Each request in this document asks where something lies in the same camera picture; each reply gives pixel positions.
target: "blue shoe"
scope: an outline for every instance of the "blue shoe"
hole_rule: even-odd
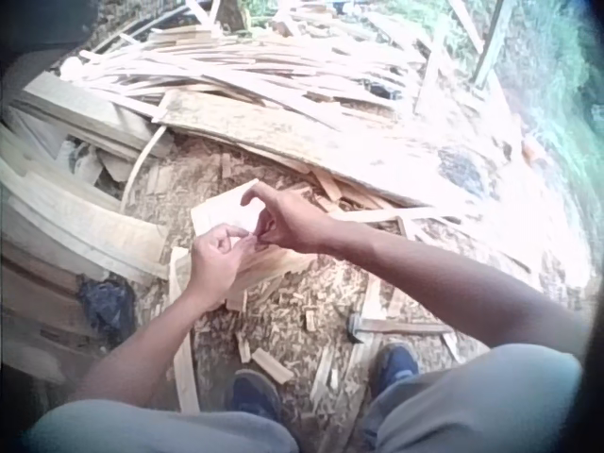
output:
[[[379,394],[400,380],[419,374],[417,362],[401,344],[388,344],[380,349],[369,378],[371,396]]]
[[[253,413],[281,423],[281,400],[273,383],[260,373],[239,370],[225,398],[227,411]]]

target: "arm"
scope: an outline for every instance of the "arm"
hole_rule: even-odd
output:
[[[589,328],[579,317],[513,277],[437,247],[333,220],[294,193],[259,183],[242,203],[254,196],[266,204],[256,230],[261,241],[349,260],[490,347],[532,343],[583,353]]]
[[[222,305],[243,257],[256,239],[234,226],[217,226],[193,243],[189,285],[164,313],[98,362],[70,397],[144,406],[199,317]],[[230,237],[244,237],[232,248]]]

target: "hammer head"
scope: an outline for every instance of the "hammer head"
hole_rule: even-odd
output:
[[[351,343],[363,343],[362,339],[357,336],[359,325],[361,324],[361,315],[359,313],[352,313],[348,317],[348,323],[346,324],[346,333]]]

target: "right hand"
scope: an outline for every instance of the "right hand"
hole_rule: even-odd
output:
[[[317,253],[336,223],[297,193],[280,192],[263,182],[243,194],[242,205],[254,198],[266,206],[254,231],[261,243],[274,243],[300,253]]]

